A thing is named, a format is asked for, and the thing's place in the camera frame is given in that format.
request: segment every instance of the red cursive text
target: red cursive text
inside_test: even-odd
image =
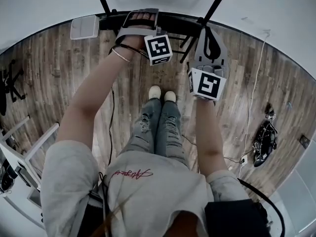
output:
[[[144,172],[141,172],[142,170],[139,169],[137,172],[133,172],[132,170],[129,170],[129,171],[122,171],[122,170],[117,170],[113,175],[123,175],[123,176],[128,176],[130,178],[135,178],[136,180],[138,180],[139,178],[141,177],[148,177],[148,176],[152,176],[153,173],[152,172],[149,172],[150,168],[145,170]]]

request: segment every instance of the white shoe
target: white shoe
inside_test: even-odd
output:
[[[152,99],[152,98],[160,99],[161,90],[160,90],[159,86],[157,86],[157,85],[152,86],[149,90],[148,96],[149,96],[149,99]]]
[[[173,91],[168,91],[167,93],[165,93],[164,95],[164,101],[172,101],[172,102],[176,102],[176,94]]]

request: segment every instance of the blue jeans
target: blue jeans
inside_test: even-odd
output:
[[[182,148],[181,114],[177,105],[166,101],[161,109],[158,98],[150,99],[143,106],[121,154],[128,151],[156,154],[189,166]]]

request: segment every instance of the black tripod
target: black tripod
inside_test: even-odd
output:
[[[15,94],[19,99],[25,99],[25,95],[20,95],[16,90],[14,84],[20,75],[24,74],[23,69],[20,69],[19,72],[12,78],[12,65],[15,64],[15,60],[12,60],[9,64],[9,73],[6,73],[6,70],[3,73],[3,82],[5,83],[5,93],[8,94],[10,92],[12,102],[16,101],[16,97],[13,96]]]

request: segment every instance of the white marker cube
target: white marker cube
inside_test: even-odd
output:
[[[172,50],[168,35],[146,36],[144,39],[151,66],[171,60]]]
[[[218,101],[226,78],[214,73],[191,68],[188,72],[190,93],[198,98]]]

